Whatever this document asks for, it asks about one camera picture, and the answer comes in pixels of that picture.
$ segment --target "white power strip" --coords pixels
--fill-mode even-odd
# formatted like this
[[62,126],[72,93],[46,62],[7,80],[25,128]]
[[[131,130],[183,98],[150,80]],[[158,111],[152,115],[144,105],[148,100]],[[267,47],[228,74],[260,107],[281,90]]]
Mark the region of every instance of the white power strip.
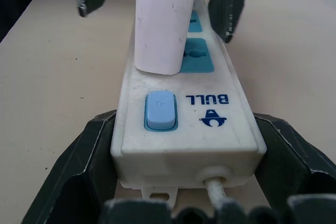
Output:
[[[204,188],[222,178],[224,187],[243,185],[254,173],[266,145],[222,40],[213,32],[204,0],[195,0],[203,38],[214,71],[172,76],[138,70],[134,65],[134,29],[125,68],[111,155],[121,185],[141,189],[143,198],[169,194],[174,206],[178,188]],[[146,97],[171,91],[176,125],[152,131],[145,125]]]

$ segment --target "table surface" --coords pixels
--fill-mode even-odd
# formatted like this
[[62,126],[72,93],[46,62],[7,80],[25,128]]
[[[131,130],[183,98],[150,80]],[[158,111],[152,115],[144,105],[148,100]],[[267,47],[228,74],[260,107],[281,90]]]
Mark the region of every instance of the table surface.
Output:
[[[246,0],[227,45],[254,112],[287,120],[336,162],[336,1]],[[95,115],[116,109],[135,0],[81,18],[75,0],[33,0],[0,44],[0,219],[20,223],[58,156]],[[253,178],[226,190],[267,205]],[[140,196],[118,185],[117,197]],[[211,213],[205,190],[177,210]]]

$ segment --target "beige table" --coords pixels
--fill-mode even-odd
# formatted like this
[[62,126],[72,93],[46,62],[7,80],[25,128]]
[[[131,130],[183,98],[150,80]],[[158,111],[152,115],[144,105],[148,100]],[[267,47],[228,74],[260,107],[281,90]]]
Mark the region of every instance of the beige table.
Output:
[[[75,0],[33,0],[0,44],[0,222],[19,223],[58,156],[95,115],[116,109],[135,0],[80,18]],[[252,110],[286,119],[336,162],[336,4],[246,0],[227,46]],[[227,190],[266,205],[255,179]],[[117,197],[139,196],[118,187]],[[211,207],[204,190],[177,208]]]

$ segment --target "power switch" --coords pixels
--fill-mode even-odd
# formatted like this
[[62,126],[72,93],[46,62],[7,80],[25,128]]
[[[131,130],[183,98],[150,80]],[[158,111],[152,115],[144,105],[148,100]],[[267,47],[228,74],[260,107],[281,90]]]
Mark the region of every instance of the power switch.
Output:
[[169,130],[175,126],[174,94],[170,91],[152,91],[146,100],[147,126],[152,130]]

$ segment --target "white cable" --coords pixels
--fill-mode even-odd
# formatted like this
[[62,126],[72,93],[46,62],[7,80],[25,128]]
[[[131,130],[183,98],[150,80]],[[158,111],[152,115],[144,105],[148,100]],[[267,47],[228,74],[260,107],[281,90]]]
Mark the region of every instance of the white cable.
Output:
[[226,200],[226,195],[223,189],[222,180],[220,177],[208,178],[204,181],[206,190],[215,208],[219,208]]

